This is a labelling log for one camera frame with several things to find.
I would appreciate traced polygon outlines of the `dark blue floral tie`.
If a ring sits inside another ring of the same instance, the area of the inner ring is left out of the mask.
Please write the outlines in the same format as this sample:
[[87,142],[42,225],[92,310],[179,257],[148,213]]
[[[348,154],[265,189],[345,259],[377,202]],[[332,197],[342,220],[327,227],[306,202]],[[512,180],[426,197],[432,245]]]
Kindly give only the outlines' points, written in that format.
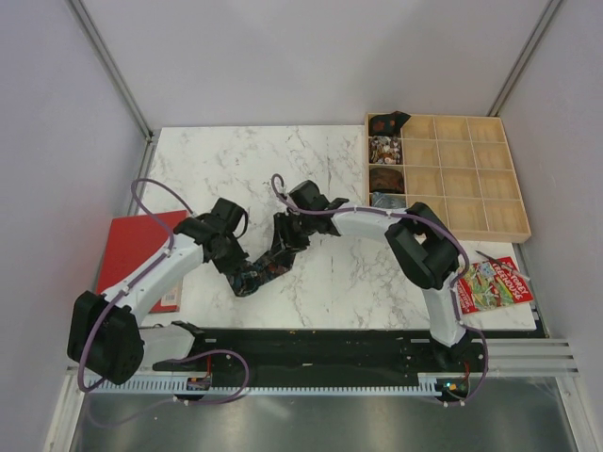
[[268,250],[253,262],[245,259],[225,277],[235,296],[245,298],[285,275],[293,267],[295,258],[296,254],[289,250]]

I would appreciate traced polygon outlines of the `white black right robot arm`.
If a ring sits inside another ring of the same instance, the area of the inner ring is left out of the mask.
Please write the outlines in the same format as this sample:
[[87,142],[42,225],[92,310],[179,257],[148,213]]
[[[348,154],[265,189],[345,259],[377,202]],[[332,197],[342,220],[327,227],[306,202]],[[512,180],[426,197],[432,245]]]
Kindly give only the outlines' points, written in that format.
[[286,212],[276,217],[277,251],[306,250],[314,234],[361,237],[388,245],[406,279],[422,291],[435,342],[433,363],[446,371],[461,364],[469,333],[461,320],[455,284],[460,278],[459,259],[466,252],[431,208],[423,202],[401,209],[356,205],[345,198],[330,202],[310,180],[287,194],[276,186],[283,182],[278,174],[270,181],[286,206]]

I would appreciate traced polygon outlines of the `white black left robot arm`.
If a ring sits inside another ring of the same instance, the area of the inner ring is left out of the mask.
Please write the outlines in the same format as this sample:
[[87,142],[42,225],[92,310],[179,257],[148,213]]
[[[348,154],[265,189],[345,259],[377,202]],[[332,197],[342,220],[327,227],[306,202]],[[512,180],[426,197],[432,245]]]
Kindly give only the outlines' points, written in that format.
[[207,349],[190,331],[179,325],[145,328],[142,321],[200,265],[246,259],[235,230],[248,222],[249,215],[241,206],[218,199],[210,212],[187,217],[170,229],[165,244],[130,275],[101,294],[82,293],[73,306],[67,346],[69,358],[79,364],[79,389],[88,393],[98,386],[85,382],[86,371],[101,382],[121,385],[141,367],[156,363],[179,363],[186,370],[203,366]]

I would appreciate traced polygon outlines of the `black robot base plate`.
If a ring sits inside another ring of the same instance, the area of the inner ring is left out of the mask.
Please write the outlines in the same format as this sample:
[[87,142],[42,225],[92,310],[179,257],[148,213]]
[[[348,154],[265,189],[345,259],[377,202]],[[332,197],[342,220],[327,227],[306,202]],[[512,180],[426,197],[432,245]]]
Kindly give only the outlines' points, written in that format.
[[485,353],[470,333],[458,354],[427,331],[193,329],[188,363],[156,363],[155,371],[210,371],[218,382],[335,385],[418,382],[421,373],[463,378],[483,371]]

